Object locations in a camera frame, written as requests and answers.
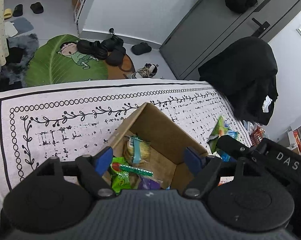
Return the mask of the green twisted stick snack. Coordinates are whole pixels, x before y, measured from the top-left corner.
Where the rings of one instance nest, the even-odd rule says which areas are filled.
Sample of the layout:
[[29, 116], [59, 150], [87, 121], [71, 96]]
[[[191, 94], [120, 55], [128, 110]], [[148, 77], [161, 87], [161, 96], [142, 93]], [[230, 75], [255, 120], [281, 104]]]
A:
[[120, 164], [120, 163], [112, 163], [111, 167], [116, 172], [125, 171], [125, 172], [135, 173], [135, 174], [140, 175], [140, 176], [146, 176], [146, 177], [152, 177], [153, 176], [153, 172], [151, 172], [151, 171], [144, 170], [142, 168], [132, 167], [132, 166], [129, 166], [129, 165], [123, 165], [123, 164]]

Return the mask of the green snack packet with tomato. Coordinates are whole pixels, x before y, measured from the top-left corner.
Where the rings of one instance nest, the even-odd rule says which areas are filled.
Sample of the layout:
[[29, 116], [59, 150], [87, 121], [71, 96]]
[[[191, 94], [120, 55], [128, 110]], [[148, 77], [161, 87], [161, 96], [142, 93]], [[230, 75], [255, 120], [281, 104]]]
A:
[[[119, 163], [122, 165], [128, 165], [126, 159], [124, 157], [113, 157], [113, 163]], [[121, 190], [129, 190], [131, 189], [131, 182], [129, 178], [129, 173], [127, 171], [116, 171], [113, 169], [112, 165], [110, 166], [110, 174], [112, 179], [112, 189], [115, 191], [116, 194], [119, 194]]]

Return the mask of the blue snack packet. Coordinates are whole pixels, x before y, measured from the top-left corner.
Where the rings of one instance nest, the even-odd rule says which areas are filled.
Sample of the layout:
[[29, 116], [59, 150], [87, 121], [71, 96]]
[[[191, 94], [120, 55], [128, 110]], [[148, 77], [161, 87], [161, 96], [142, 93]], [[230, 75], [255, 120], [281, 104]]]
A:
[[231, 163], [236, 162], [236, 159], [234, 159], [233, 157], [231, 157], [224, 151], [219, 151], [219, 155], [220, 155], [221, 159], [223, 160], [223, 162], [231, 162]]

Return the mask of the brown cardboard box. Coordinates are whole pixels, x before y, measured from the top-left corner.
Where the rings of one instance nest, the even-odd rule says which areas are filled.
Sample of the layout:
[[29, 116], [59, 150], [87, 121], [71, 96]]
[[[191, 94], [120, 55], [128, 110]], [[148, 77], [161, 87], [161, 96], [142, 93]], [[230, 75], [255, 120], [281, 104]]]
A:
[[195, 149], [201, 156], [208, 151], [151, 103], [144, 103], [126, 117], [109, 138], [108, 146], [116, 157], [123, 156], [125, 136], [137, 135], [150, 142], [150, 169], [162, 181], [162, 188], [170, 187], [182, 193], [194, 176], [184, 163], [184, 150]]

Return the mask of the clear packet round crackers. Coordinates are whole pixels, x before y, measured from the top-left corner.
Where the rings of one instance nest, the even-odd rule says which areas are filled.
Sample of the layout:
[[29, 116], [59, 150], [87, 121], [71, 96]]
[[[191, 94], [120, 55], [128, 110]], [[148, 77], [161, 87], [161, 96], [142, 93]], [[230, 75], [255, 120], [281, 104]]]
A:
[[151, 144], [141, 140], [136, 135], [126, 135], [123, 156], [130, 165], [135, 167], [149, 164], [151, 158]]

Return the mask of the green blue ring-snack packet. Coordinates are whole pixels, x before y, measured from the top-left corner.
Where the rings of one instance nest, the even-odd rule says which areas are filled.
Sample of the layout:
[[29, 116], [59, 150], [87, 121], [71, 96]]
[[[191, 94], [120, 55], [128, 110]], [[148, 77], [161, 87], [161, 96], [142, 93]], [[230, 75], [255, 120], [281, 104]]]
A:
[[220, 137], [229, 135], [233, 139], [238, 139], [239, 133], [230, 129], [230, 126], [225, 122], [222, 116], [219, 116], [218, 121], [207, 139], [207, 144], [210, 146], [211, 153], [217, 152], [217, 141]]

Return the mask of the purple wafer pack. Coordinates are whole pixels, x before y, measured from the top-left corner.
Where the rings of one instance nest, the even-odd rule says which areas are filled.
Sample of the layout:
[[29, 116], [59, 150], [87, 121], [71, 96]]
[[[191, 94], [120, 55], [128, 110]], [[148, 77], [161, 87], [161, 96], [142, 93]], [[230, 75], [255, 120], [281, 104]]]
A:
[[154, 179], [152, 177], [140, 176], [140, 182], [138, 183], [138, 190], [159, 190], [161, 189], [161, 180]]

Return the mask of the cluttered white desk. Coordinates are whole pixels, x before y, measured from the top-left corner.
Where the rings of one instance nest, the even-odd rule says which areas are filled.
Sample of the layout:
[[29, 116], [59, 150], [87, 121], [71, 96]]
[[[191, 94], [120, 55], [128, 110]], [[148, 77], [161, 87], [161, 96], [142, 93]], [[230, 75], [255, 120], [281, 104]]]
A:
[[280, 145], [301, 155], [301, 120], [291, 124], [278, 142]]

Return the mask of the red plastic basket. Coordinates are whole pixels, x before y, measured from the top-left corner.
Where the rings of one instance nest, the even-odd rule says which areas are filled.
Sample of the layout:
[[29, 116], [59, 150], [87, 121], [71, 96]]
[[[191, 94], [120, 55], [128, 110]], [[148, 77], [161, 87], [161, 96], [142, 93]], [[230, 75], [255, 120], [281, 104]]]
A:
[[265, 130], [261, 127], [257, 127], [251, 134], [250, 134], [250, 140], [253, 146], [258, 145], [263, 140]]

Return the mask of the grey white sneaker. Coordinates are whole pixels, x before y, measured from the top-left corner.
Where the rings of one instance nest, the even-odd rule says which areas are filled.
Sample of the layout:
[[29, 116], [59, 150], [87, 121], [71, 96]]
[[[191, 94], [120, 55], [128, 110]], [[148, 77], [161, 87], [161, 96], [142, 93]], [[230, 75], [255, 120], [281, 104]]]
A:
[[131, 79], [153, 78], [157, 74], [158, 64], [146, 63], [131, 75]]

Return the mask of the green leaf cartoon rug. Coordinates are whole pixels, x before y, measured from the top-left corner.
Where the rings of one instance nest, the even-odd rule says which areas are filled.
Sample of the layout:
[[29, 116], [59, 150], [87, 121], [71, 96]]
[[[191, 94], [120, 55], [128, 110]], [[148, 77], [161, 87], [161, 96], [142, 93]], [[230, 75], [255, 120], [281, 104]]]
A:
[[55, 36], [39, 47], [28, 63], [24, 81], [27, 87], [90, 80], [126, 79], [135, 72], [128, 55], [119, 66], [78, 52], [78, 37], [70, 34]]

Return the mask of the black shoes pile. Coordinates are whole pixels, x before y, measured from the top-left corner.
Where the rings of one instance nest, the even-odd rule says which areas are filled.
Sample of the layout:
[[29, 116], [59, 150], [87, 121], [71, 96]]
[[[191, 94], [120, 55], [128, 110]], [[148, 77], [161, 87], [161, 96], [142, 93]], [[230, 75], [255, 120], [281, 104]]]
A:
[[108, 65], [115, 67], [123, 63], [126, 55], [126, 49], [123, 44], [123, 39], [113, 35], [102, 42], [79, 40], [77, 49], [80, 53], [92, 55], [99, 60], [105, 60]]

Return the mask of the black slipper by door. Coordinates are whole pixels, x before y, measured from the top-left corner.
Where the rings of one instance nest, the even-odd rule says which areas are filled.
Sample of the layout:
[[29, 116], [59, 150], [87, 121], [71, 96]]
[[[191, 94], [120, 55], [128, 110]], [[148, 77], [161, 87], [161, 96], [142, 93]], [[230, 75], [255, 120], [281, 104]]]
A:
[[131, 51], [134, 55], [142, 55], [151, 52], [152, 48], [147, 42], [141, 42], [133, 45]]

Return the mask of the grey door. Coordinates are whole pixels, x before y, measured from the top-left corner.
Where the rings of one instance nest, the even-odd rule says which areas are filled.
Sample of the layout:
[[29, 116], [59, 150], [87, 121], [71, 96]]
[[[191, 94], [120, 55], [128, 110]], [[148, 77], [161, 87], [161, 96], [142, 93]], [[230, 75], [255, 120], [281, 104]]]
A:
[[301, 0], [257, 0], [243, 14], [225, 0], [200, 0], [161, 46], [160, 52], [179, 80], [198, 80], [198, 67], [240, 38], [251, 36], [260, 23], [270, 27], [259, 37], [271, 41], [299, 12]]

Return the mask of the grey fluffy rug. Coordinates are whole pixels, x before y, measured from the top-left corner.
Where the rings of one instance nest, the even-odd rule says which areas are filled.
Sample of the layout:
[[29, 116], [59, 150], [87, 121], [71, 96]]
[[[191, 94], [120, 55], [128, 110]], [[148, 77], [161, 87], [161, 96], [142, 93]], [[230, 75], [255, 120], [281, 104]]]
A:
[[22, 35], [7, 39], [9, 55], [0, 72], [0, 92], [25, 88], [25, 76], [29, 63], [39, 48], [36, 34]]

